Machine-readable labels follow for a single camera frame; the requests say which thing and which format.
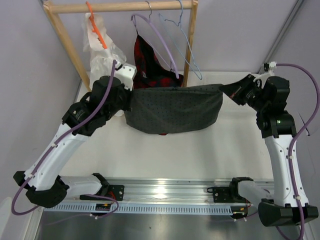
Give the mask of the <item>dark grey dotted skirt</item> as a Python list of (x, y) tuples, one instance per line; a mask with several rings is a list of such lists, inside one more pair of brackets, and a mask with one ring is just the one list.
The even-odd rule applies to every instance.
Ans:
[(213, 125), (223, 104), (219, 84), (135, 89), (127, 125), (146, 134), (178, 134)]

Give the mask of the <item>light blue wire hanger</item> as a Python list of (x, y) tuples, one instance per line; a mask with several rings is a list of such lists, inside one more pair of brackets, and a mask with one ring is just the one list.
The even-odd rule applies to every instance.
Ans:
[[(184, 27), (183, 27), (183, 16), (184, 16), (184, 11), (187, 9), (186, 8), (187, 6), (186, 4), (183, 3), (183, 0), (175, 0), (174, 3), (179, 3), (178, 20), (173, 20), (171, 18), (165, 17), (161, 13), (158, 14), (158, 18), (160, 20), (161, 26), (167, 33), (175, 49), (177, 50), (177, 52), (179, 53), (179, 55), (182, 57), (184, 61), (184, 67), (183, 67), (184, 83), (187, 84), (189, 72), (194, 73), (195, 76), (201, 81), (203, 80), (203, 74), (196, 62), (196, 59), (193, 53), (193, 41), (194, 41), (194, 34), (195, 34), (195, 28), (196, 28), (198, 1), (197, 0), (190, 1), (191, 7), (188, 9), (190, 15), (189, 15), (187, 32), (184, 31)], [(178, 32), (181, 34), (181, 40), (185, 42), (185, 53), (183, 53), (182, 49), (179, 47), (178, 40), (175, 40), (173, 35), (170, 33), (168, 29), (168, 24), (175, 26)]]

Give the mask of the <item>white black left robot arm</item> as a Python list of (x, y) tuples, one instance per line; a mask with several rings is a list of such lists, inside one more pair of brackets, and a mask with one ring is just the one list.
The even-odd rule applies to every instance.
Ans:
[(73, 103), (62, 117), (55, 137), (41, 157), (26, 171), (17, 171), (13, 179), (26, 190), (34, 205), (52, 208), (66, 198), (108, 196), (108, 181), (99, 173), (89, 176), (60, 176), (74, 152), (93, 133), (106, 125), (118, 111), (130, 110), (133, 80), (116, 74), (94, 81), (92, 90)]

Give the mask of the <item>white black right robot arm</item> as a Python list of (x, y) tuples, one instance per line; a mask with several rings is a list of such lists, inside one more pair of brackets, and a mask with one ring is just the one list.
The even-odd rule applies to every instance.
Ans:
[(250, 177), (234, 177), (229, 184), (229, 198), (234, 202), (245, 199), (257, 207), (265, 227), (297, 226), (317, 219), (318, 208), (310, 205), (300, 178), (295, 121), (285, 110), (290, 82), (279, 76), (262, 82), (249, 74), (219, 90), (237, 105), (248, 105), (256, 111), (256, 124), (270, 156), (274, 183), (274, 193), (269, 193)]

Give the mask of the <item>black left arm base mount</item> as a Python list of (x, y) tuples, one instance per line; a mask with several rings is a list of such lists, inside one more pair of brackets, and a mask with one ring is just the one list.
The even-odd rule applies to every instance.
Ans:
[(125, 186), (124, 185), (109, 185), (107, 190), (107, 196), (111, 197), (117, 201), (123, 201), (125, 193)]

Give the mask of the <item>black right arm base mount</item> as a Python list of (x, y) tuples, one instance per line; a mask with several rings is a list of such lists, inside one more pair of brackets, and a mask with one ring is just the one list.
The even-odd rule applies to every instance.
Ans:
[(212, 194), (215, 203), (240, 203), (245, 204), (247, 200), (241, 196), (236, 196), (231, 192), (230, 187), (214, 186), (206, 189), (207, 193)]

